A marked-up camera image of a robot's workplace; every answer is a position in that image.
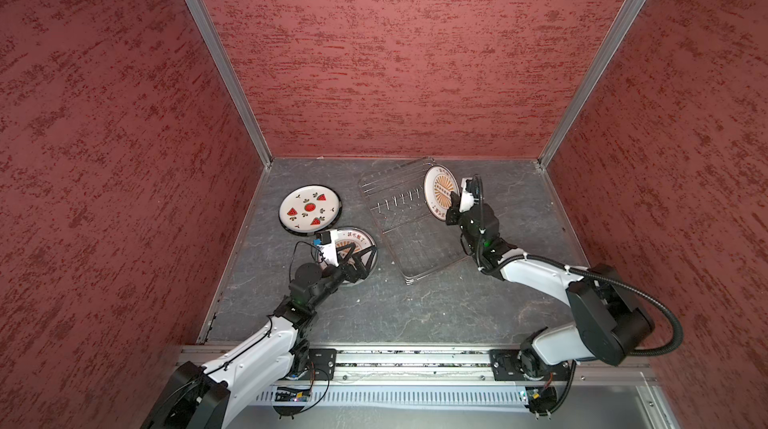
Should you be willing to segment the orange sunburst plate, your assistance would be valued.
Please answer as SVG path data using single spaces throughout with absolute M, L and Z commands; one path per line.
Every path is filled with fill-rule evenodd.
M 452 204 L 451 195 L 459 194 L 453 174 L 444 166 L 432 166 L 425 174 L 423 193 L 429 212 L 436 219 L 445 222 L 447 211 Z
M 365 281 L 378 262 L 378 246 L 374 238 L 362 229 L 342 227 L 322 233 L 315 240 L 320 251 L 315 262 L 322 270 L 322 277 L 329 278 L 336 268 L 351 271 L 352 280 L 343 285 L 354 286 Z

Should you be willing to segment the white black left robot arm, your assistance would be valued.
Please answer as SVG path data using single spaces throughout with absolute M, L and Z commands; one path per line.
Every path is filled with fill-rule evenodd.
M 273 383 L 316 368 L 307 336 L 318 306 L 343 284 L 367 279 L 378 248 L 330 243 L 314 250 L 326 266 L 299 266 L 289 279 L 289 294 L 245 342 L 203 365 L 188 361 L 179 366 L 143 428 L 225 428 Z

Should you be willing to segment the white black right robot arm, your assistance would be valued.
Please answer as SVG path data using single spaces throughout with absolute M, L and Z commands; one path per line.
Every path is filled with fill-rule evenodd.
M 482 189 L 479 176 L 464 178 L 460 189 L 450 194 L 446 213 L 446 223 L 460 228 L 462 243 L 479 272 L 552 297 L 565 304 L 572 316 L 568 324 L 528 336 L 520 344 L 516 370 L 540 380 L 556 365 L 569 361 L 620 365 L 655 328 L 635 294 L 599 279 L 614 276 L 611 268 L 596 268 L 582 276 L 566 264 L 508 243 L 500 236 L 499 220 L 484 202 Z

